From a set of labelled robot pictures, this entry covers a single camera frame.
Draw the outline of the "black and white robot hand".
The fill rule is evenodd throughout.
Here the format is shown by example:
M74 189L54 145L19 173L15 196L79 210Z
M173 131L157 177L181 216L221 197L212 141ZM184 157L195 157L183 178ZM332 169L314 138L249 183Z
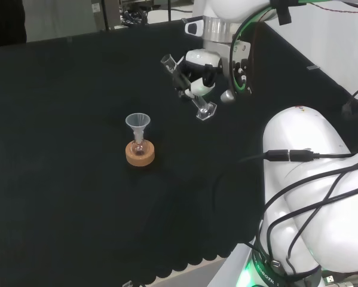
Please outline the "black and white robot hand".
M209 94L223 74L221 56L203 48L187 51L176 67L181 83L174 80L175 89L190 99Z

